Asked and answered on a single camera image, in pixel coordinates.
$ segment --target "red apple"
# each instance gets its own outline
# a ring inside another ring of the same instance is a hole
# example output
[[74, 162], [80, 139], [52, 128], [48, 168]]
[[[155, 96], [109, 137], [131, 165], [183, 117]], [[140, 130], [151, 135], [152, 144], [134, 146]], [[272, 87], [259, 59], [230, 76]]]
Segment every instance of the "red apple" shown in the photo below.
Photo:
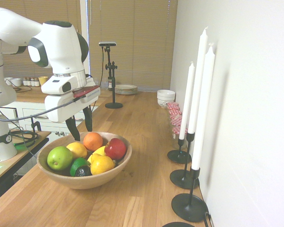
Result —
[[126, 146], [122, 140], [112, 138], [105, 146], [104, 151], [112, 160], [119, 160], [125, 155]]

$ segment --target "white wall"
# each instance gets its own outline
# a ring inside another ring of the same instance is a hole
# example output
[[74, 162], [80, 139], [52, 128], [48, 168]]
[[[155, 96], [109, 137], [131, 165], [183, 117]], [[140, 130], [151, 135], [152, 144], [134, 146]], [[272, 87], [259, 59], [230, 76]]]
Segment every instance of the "white wall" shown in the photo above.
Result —
[[201, 161], [215, 227], [284, 227], [284, 0], [179, 0], [171, 90], [183, 107], [208, 26], [216, 46]]

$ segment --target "wooden countertop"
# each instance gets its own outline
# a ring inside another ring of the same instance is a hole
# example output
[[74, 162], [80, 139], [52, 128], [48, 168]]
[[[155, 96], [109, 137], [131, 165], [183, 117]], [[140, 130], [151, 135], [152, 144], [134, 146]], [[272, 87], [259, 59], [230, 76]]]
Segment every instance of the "wooden countertop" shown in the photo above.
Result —
[[[52, 181], [35, 166], [0, 198], [0, 227], [162, 227], [186, 222], [171, 208], [173, 197], [189, 190], [169, 179], [184, 165], [167, 158], [173, 149], [167, 110], [157, 104], [156, 93], [116, 95], [124, 105], [121, 109], [105, 108], [111, 101], [107, 98], [95, 110], [93, 129], [130, 141], [133, 154], [124, 170], [100, 187], [74, 190]], [[84, 123], [79, 130], [86, 130]], [[199, 188], [194, 194], [202, 197]]]
[[[21, 87], [21, 91], [17, 92], [17, 102], [44, 103], [47, 94], [42, 93], [41, 87]], [[105, 99], [111, 95], [108, 90], [101, 90], [101, 94], [96, 102], [96, 105], [101, 105]]]

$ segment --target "white bowl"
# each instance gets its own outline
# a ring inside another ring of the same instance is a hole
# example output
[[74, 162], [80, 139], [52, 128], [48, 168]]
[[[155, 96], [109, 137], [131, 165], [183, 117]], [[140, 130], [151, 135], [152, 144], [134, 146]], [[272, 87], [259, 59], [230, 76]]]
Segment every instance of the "white bowl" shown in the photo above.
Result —
[[157, 94], [161, 97], [175, 97], [176, 93], [170, 90], [159, 90]]
[[[80, 133], [80, 139], [81, 142], [83, 142], [84, 137], [89, 132], [81, 132]], [[93, 175], [93, 176], [83, 176], [83, 177], [72, 177], [69, 176], [69, 169], [63, 170], [63, 171], [54, 171], [52, 170], [48, 164], [47, 164], [47, 156], [49, 152], [57, 147], [57, 146], [67, 146], [68, 144], [75, 142], [75, 139], [72, 137], [71, 134], [68, 136], [61, 137], [49, 144], [47, 144], [45, 147], [42, 148], [42, 150], [39, 152], [39, 155], [37, 157], [37, 163], [40, 169], [53, 181], [62, 184], [66, 187], [73, 188], [73, 189], [89, 189], [89, 188], [95, 188], [100, 185], [103, 185], [107, 183], [108, 181], [112, 180], [115, 176], [117, 176], [123, 168], [128, 163], [131, 155], [132, 155], [132, 146], [130, 143], [123, 138], [122, 136], [118, 136], [112, 133], [108, 132], [98, 132], [102, 138], [103, 138], [103, 145], [106, 145], [108, 141], [110, 141], [112, 138], [118, 138], [122, 140], [127, 148], [126, 154], [124, 158], [118, 161], [118, 165], [113, 168], [112, 170], [109, 170], [105, 173]]]
[[159, 95], [157, 95], [157, 99], [163, 100], [163, 101], [174, 101], [175, 98], [174, 97], [161, 97]]
[[173, 102], [173, 100], [172, 101], [164, 101], [164, 100], [158, 99], [158, 104], [162, 108], [167, 108], [167, 103], [170, 103], [170, 102]]

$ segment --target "wooden bowl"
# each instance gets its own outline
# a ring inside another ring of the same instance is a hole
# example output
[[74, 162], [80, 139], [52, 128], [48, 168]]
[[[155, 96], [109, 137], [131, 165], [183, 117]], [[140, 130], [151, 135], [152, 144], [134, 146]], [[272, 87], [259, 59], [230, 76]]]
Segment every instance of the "wooden bowl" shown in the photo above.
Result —
[[[83, 143], [84, 137], [89, 132], [82, 132], [80, 133], [80, 143]], [[103, 138], [103, 146], [106, 145], [112, 138], [118, 138], [122, 140], [126, 145], [126, 154], [125, 157], [118, 161], [118, 164], [115, 168], [112, 170], [109, 170], [105, 173], [93, 175], [93, 176], [83, 176], [83, 177], [72, 177], [69, 175], [69, 168], [67, 168], [65, 171], [54, 171], [52, 170], [48, 164], [47, 164], [47, 156], [49, 152], [58, 146], [67, 146], [70, 143], [75, 142], [75, 139], [72, 137], [72, 135], [68, 135], [65, 137], [62, 137], [60, 139], [57, 139], [53, 141], [52, 143], [49, 143], [47, 146], [45, 146], [40, 152], [37, 157], [37, 163], [40, 167], [40, 169], [53, 181], [60, 183], [66, 187], [73, 188], [73, 189], [88, 189], [88, 188], [95, 188], [100, 185], [103, 185], [107, 183], [108, 181], [112, 180], [118, 173], [122, 171], [122, 169], [126, 166], [128, 163], [131, 155], [132, 155], [132, 146], [130, 143], [123, 137], [111, 134], [108, 132], [97, 132], [99, 133]]]

